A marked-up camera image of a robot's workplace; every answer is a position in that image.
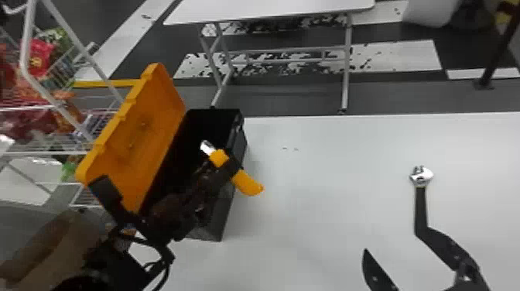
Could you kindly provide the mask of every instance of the robotic arm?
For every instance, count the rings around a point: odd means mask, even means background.
[[[121,194],[107,176],[90,183],[92,193],[117,226],[105,241],[85,255],[82,273],[63,281],[53,291],[139,291],[162,273],[162,279],[153,289],[157,291],[166,282],[169,267],[175,259],[167,245],[171,240],[181,241],[199,223],[210,218],[209,210],[220,188],[231,181],[249,196],[263,191],[263,186],[249,177],[233,156],[215,149],[207,141],[201,143],[200,149],[207,155],[207,160],[193,173],[191,187],[183,193],[166,195],[151,207],[146,217],[123,207]],[[125,234],[124,229],[128,226],[134,227],[144,238]],[[126,249],[118,247],[122,241],[154,248],[160,259],[141,265]]]

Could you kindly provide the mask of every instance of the toolbox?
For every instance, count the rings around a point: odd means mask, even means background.
[[[87,186],[108,176],[126,210],[146,216],[153,204],[190,185],[191,175],[207,160],[200,151],[203,140],[241,162],[247,147],[243,124],[238,109],[185,112],[165,67],[154,63],[96,139],[76,178]],[[209,210],[210,218],[188,237],[220,241],[233,196],[234,186],[227,183]]]

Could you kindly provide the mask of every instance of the white table top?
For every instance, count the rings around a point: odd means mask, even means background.
[[[183,0],[165,26],[281,16],[356,12],[374,7],[374,0]]]
[[[369,248],[403,291],[442,290],[453,273],[413,234],[423,164],[429,221],[471,253],[492,290],[520,262],[520,113],[248,118],[245,169],[265,185],[235,196],[222,242],[186,239],[164,290],[368,291]],[[140,262],[153,250],[132,246]]]

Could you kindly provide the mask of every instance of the red package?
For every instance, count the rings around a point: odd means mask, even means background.
[[[29,60],[29,72],[34,77],[41,77],[47,73],[51,63],[50,55],[54,45],[40,39],[31,40],[31,59]]]
[[[22,144],[33,139],[31,130],[50,134],[57,129],[56,119],[49,110],[6,112],[4,120],[0,122],[0,134],[7,135]]]

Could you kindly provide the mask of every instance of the wire rack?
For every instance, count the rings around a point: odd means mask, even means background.
[[[69,206],[101,208],[99,200],[92,194],[92,192],[89,191],[88,188],[83,187],[83,185],[79,187]]]
[[[39,3],[42,4],[38,5],[39,9],[46,9],[56,20],[55,29],[42,30],[36,27],[36,5]],[[28,0],[26,4],[16,8],[9,8],[6,5],[0,7],[8,15],[25,14],[20,41],[13,39],[3,28],[0,28],[0,44],[6,46],[6,52],[9,52],[2,57],[5,61],[16,65],[16,82],[19,80],[22,82],[22,86],[17,83],[16,86],[2,88],[0,118],[2,115],[15,114],[17,111],[51,111],[53,114],[60,115],[73,127],[67,132],[44,133],[37,129],[30,130],[29,135],[32,138],[29,141],[10,142],[7,149],[0,152],[0,156],[8,163],[11,159],[21,157],[63,158],[69,155],[87,154],[94,140],[101,134],[124,100],[91,56],[99,47],[95,43],[84,46],[51,0]],[[34,39],[43,39],[51,46],[55,44],[54,42],[60,44],[55,46],[52,58],[43,60],[52,63],[40,66],[43,69],[37,74],[33,69],[35,62],[40,65],[41,63],[38,62],[42,60],[33,56]],[[111,98],[111,101],[104,102],[110,104],[106,108],[78,108],[81,114],[79,119],[67,110],[67,106],[74,104],[72,101],[75,97],[72,93],[76,75],[85,67],[93,68],[99,75],[99,80],[107,84],[110,94],[105,94],[103,98]],[[70,206],[101,206],[90,191],[77,181],[35,181],[18,169],[16,172],[42,190],[46,190],[49,185],[77,186],[77,192],[71,194],[74,196],[72,203],[67,202]]]

